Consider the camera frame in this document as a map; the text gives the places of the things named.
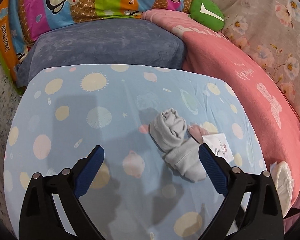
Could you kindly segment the light blue planet tablecloth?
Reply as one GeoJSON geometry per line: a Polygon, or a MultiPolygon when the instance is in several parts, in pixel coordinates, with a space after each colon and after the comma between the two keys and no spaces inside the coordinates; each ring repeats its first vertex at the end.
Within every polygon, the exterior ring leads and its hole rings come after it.
{"type": "Polygon", "coordinates": [[[147,66],[50,68],[30,81],[8,135],[4,188],[13,230],[34,173],[58,174],[101,145],[104,163],[79,200],[106,239],[197,239],[223,196],[209,179],[192,183],[164,162],[148,125],[169,108],[223,133],[233,166],[265,168],[254,129],[224,81],[147,66]]]}

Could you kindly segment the grey floral pillow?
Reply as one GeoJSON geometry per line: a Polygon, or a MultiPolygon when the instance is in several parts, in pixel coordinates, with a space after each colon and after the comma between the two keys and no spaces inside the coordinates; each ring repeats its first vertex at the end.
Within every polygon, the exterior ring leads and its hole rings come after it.
{"type": "Polygon", "coordinates": [[[300,118],[300,1],[211,1],[225,16],[222,33],[267,72],[300,118]]]}

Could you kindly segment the pink quilted jacket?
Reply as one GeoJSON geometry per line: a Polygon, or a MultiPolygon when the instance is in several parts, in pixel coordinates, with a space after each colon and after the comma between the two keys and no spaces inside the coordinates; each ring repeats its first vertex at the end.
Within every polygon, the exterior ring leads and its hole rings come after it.
{"type": "Polygon", "coordinates": [[[300,196],[296,199],[287,215],[283,219],[284,232],[286,233],[293,224],[300,218],[300,196]]]}

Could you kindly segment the grey white sock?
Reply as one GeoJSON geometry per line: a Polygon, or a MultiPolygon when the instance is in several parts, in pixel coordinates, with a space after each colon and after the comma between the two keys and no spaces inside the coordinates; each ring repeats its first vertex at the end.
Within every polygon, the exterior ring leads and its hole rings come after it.
{"type": "Polygon", "coordinates": [[[171,168],[194,183],[206,178],[198,155],[200,144],[192,137],[185,139],[187,123],[175,109],[160,112],[150,123],[149,132],[171,168]]]}

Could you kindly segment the blue grey velvet cushion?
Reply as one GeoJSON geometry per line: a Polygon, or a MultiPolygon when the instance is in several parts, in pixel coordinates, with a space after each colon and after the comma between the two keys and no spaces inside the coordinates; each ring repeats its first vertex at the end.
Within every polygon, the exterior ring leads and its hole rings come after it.
{"type": "Polygon", "coordinates": [[[114,18],[76,23],[39,36],[16,66],[18,88],[41,71],[78,64],[136,64],[181,69],[185,43],[147,20],[114,18]]]}

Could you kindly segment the green round cushion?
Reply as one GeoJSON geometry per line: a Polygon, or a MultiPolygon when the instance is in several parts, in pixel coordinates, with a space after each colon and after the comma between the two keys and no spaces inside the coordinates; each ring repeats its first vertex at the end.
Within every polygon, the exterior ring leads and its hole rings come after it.
{"type": "Polygon", "coordinates": [[[193,0],[190,17],[213,31],[220,31],[225,25],[222,11],[211,0],[193,0]]]}

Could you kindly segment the white paper tag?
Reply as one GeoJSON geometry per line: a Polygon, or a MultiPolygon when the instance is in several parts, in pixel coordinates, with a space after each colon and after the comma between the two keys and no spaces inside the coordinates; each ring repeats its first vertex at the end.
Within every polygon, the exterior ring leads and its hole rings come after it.
{"type": "Polygon", "coordinates": [[[224,158],[228,163],[234,161],[233,153],[224,133],[203,135],[202,139],[215,156],[224,158]]]}

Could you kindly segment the colourful monkey print pillow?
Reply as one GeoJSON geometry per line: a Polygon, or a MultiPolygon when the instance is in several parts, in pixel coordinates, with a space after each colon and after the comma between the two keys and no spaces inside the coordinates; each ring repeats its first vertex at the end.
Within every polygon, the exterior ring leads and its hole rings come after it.
{"type": "Polygon", "coordinates": [[[10,81],[37,38],[105,18],[139,18],[150,9],[189,12],[193,0],[0,0],[0,62],[10,81]]]}

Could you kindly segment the bin with white liner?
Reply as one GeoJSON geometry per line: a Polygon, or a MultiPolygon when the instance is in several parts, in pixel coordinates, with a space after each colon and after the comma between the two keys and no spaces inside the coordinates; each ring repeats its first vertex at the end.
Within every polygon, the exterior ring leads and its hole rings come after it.
{"type": "Polygon", "coordinates": [[[270,174],[280,200],[282,215],[285,217],[292,205],[294,179],[290,168],[285,161],[280,163],[277,163],[276,161],[271,164],[270,174]]]}

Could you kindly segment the pink blanket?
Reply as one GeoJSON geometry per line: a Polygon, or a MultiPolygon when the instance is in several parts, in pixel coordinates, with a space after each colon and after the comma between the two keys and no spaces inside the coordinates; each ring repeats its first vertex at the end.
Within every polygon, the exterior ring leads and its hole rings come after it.
{"type": "Polygon", "coordinates": [[[300,192],[300,119],[269,75],[221,33],[186,13],[151,9],[141,16],[183,40],[183,70],[225,81],[240,100],[267,165],[285,161],[294,179],[292,202],[300,192]]]}

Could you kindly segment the pink white wrapper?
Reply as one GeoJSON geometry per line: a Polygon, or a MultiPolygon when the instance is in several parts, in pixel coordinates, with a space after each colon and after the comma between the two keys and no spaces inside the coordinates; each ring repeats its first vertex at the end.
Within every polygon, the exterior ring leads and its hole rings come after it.
{"type": "Polygon", "coordinates": [[[190,133],[190,135],[199,144],[203,144],[204,143],[203,136],[210,134],[206,129],[200,127],[199,125],[189,125],[187,127],[187,129],[188,129],[188,132],[190,133]]]}

